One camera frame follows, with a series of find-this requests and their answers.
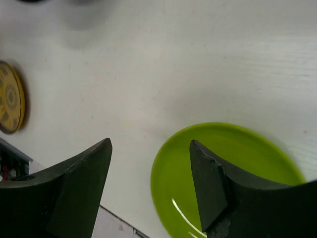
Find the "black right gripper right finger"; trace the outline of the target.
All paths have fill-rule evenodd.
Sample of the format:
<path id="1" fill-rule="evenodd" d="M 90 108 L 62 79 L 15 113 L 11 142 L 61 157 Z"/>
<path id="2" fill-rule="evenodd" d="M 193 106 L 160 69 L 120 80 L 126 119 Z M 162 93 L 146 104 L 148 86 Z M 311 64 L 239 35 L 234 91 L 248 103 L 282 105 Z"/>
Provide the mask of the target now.
<path id="1" fill-rule="evenodd" d="M 189 151 L 201 228 L 207 233 L 228 207 L 228 184 L 217 154 L 197 140 Z"/>

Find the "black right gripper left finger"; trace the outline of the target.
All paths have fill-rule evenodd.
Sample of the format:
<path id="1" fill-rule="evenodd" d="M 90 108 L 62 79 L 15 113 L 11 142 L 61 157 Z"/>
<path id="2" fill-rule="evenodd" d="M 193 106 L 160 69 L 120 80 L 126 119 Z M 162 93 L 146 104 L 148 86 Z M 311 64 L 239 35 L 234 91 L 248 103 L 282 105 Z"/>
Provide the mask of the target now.
<path id="1" fill-rule="evenodd" d="M 90 238 L 104 190 L 112 154 L 105 138 L 80 154 L 58 164 L 61 185 L 46 231 L 55 238 Z"/>

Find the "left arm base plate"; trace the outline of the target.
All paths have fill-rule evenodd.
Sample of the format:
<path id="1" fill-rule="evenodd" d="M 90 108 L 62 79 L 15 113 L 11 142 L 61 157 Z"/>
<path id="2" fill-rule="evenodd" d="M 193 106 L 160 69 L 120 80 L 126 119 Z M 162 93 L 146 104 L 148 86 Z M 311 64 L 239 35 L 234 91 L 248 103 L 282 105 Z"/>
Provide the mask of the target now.
<path id="1" fill-rule="evenodd" d="M 29 175 L 29 165 L 33 160 L 0 139 L 0 181 L 17 180 Z"/>

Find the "small yellow patterned plate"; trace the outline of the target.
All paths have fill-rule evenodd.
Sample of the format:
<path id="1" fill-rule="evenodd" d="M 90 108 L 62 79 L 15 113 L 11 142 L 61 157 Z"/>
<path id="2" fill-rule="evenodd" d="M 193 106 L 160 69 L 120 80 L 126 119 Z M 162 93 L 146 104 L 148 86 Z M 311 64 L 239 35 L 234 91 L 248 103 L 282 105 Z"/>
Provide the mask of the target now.
<path id="1" fill-rule="evenodd" d="M 25 90 L 18 71 L 5 61 L 0 62 L 0 130 L 17 132 L 24 123 Z"/>

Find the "lime green plate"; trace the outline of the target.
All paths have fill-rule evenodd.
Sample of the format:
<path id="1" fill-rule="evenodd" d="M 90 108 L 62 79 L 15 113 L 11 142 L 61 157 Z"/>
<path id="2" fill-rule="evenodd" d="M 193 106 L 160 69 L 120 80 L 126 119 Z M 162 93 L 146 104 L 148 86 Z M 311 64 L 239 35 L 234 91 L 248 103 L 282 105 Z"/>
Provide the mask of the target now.
<path id="1" fill-rule="evenodd" d="M 208 122 L 184 128 L 160 148 L 151 172 L 151 194 L 158 217 L 173 238 L 204 238 L 190 163 L 190 142 L 197 140 L 240 168 L 279 183 L 298 185 L 305 178 L 279 146 L 242 126 Z"/>

